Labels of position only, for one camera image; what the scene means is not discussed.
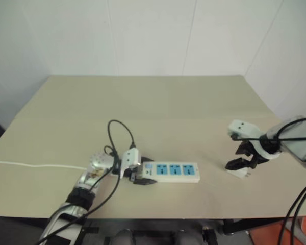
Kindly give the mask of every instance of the white power strip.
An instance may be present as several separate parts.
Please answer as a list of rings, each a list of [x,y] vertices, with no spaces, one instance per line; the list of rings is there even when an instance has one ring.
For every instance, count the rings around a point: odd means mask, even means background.
[[[194,162],[144,162],[141,177],[169,183],[198,183],[197,163]]]

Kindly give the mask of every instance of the table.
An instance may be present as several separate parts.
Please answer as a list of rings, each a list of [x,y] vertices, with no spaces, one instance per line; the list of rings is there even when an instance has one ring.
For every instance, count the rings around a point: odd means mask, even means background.
[[[237,157],[239,143],[227,136],[233,119],[262,130],[279,123],[242,76],[51,76],[0,138],[0,161],[86,167],[109,144],[110,119],[128,125],[143,156],[197,162],[201,180],[138,186],[122,179],[91,218],[281,217],[306,186],[306,170],[288,154],[244,180],[224,170]],[[112,137],[120,153],[129,146],[122,127],[113,125]],[[0,164],[0,216],[49,217],[81,172]],[[115,181],[104,179],[94,205]]]

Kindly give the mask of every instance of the white wall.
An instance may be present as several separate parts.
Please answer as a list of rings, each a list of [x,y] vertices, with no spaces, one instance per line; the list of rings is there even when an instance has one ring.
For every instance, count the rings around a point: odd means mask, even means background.
[[[242,74],[306,115],[306,0],[0,0],[0,123],[50,74]]]

